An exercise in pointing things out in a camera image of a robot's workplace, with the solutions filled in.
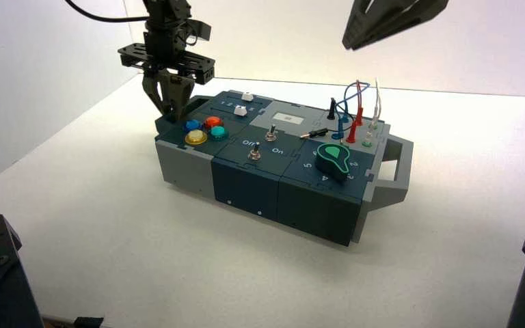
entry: blue push button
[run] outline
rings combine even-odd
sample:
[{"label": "blue push button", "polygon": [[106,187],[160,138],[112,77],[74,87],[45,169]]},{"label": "blue push button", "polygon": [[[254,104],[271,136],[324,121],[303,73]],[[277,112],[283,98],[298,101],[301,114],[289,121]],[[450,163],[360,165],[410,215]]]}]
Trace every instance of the blue push button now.
[{"label": "blue push button", "polygon": [[198,120],[187,120],[184,123],[184,132],[188,133],[192,130],[197,130],[200,128],[200,121]]},{"label": "blue push button", "polygon": [[210,134],[212,135],[212,138],[217,141],[224,140],[228,137],[228,131],[224,126],[214,126],[210,130]]}]

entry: white backdrop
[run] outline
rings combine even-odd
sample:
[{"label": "white backdrop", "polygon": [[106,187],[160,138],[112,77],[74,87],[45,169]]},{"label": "white backdrop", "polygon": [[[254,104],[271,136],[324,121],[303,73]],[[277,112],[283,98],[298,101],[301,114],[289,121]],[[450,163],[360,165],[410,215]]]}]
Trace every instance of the white backdrop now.
[{"label": "white backdrop", "polygon": [[[130,16],[142,0],[125,0]],[[387,87],[525,96],[525,1],[451,0],[435,20],[356,52],[341,38],[352,0],[189,0],[212,25],[192,51],[216,75],[344,84],[378,76]],[[143,40],[143,23],[133,36]]]},{"label": "white backdrop", "polygon": [[[125,15],[116,0],[83,7]],[[116,51],[130,42],[128,25],[62,0],[0,1],[0,172],[131,78]]]}]

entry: green knob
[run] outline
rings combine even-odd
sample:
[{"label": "green knob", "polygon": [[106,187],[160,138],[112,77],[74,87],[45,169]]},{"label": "green knob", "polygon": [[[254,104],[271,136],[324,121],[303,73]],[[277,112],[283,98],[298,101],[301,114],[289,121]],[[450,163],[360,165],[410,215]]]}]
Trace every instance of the green knob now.
[{"label": "green knob", "polygon": [[317,148],[315,165],[319,171],[337,181],[345,181],[349,174],[349,149],[338,143],[323,143]]}]

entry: black cable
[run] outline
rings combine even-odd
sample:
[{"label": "black cable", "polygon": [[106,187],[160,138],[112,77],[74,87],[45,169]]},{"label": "black cable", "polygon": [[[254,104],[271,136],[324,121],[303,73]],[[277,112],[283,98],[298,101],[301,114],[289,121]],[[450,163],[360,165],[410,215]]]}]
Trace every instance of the black cable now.
[{"label": "black cable", "polygon": [[139,22],[139,21],[145,21],[149,17],[147,16],[141,16],[141,17],[123,17],[123,18],[109,18],[109,17],[101,17],[96,16],[93,14],[90,14],[89,12],[86,12],[85,10],[78,7],[73,1],[71,0],[65,0],[65,2],[73,9],[75,9],[78,13],[84,15],[85,17],[91,18],[94,21],[100,21],[100,22],[106,22],[106,23],[127,23],[127,22]]},{"label": "black cable", "polygon": [[[337,105],[337,107],[341,108],[343,114],[345,114],[345,110],[343,109],[343,107],[341,107],[341,105]],[[351,113],[347,113],[347,115],[351,116],[351,124],[348,127],[344,128],[342,130],[343,132],[349,130],[351,128],[351,125],[353,125],[353,121],[355,121],[355,118],[353,118],[353,115],[351,115]],[[330,128],[328,130],[329,132],[339,132],[339,130],[331,130]]]}]

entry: handle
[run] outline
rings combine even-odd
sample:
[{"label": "handle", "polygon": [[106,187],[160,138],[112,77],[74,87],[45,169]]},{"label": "handle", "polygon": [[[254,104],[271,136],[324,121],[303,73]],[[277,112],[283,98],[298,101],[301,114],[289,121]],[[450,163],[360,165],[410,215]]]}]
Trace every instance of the handle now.
[{"label": "handle", "polygon": [[383,152],[382,161],[397,161],[394,180],[375,182],[370,210],[402,202],[407,195],[409,176],[412,171],[414,143],[394,135],[389,135]]}]

